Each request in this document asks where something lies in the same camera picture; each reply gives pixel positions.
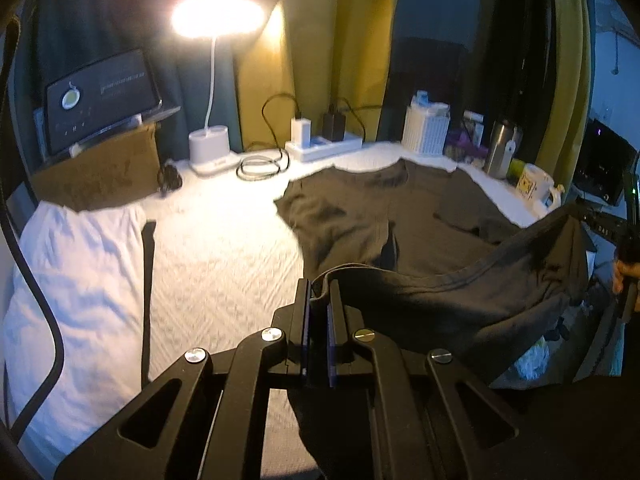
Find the white garment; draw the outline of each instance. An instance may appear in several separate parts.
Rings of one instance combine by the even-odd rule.
[[[42,202],[22,232],[20,248],[65,348],[60,380],[28,427],[33,440],[46,442],[54,462],[140,392],[145,221],[139,206],[76,214]],[[19,413],[49,373],[54,345],[17,268],[3,331]]]

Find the white lamp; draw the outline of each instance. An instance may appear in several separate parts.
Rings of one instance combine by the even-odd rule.
[[[191,167],[201,176],[231,168],[239,162],[239,155],[229,149],[228,129],[209,127],[216,38],[253,32],[263,23],[263,10],[251,0],[184,0],[175,7],[172,25],[178,34],[187,38],[211,38],[209,107],[204,128],[189,134]]]

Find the metal screw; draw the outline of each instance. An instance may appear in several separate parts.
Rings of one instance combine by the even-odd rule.
[[[449,350],[445,350],[444,348],[431,350],[429,356],[431,357],[431,359],[441,365],[448,365],[453,361],[453,355],[451,355],[451,352],[449,352]]]
[[[371,343],[376,338],[376,333],[368,328],[363,328],[358,330],[353,336],[362,343]]]
[[[190,363],[199,363],[207,356],[202,348],[192,348],[184,353],[184,358]]]
[[[262,339],[264,341],[277,341],[281,337],[282,337],[282,330],[274,326],[270,328],[265,328],[262,331]]]

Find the black monitor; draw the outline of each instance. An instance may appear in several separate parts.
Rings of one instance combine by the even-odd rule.
[[[600,121],[587,124],[574,173],[574,185],[609,205],[620,203],[622,176],[635,171],[638,152]]]

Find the gray curtain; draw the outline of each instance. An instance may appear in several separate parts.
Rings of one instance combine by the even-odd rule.
[[[141,48],[167,107],[182,110],[162,122],[157,134],[161,160],[188,158],[188,133],[204,126],[209,99],[210,41],[188,40],[170,24],[179,0],[27,0],[14,75],[18,138],[30,172],[42,160],[33,110],[42,106],[47,84],[82,66]],[[210,124],[226,124],[233,150],[242,142],[230,45],[216,43],[215,98]]]

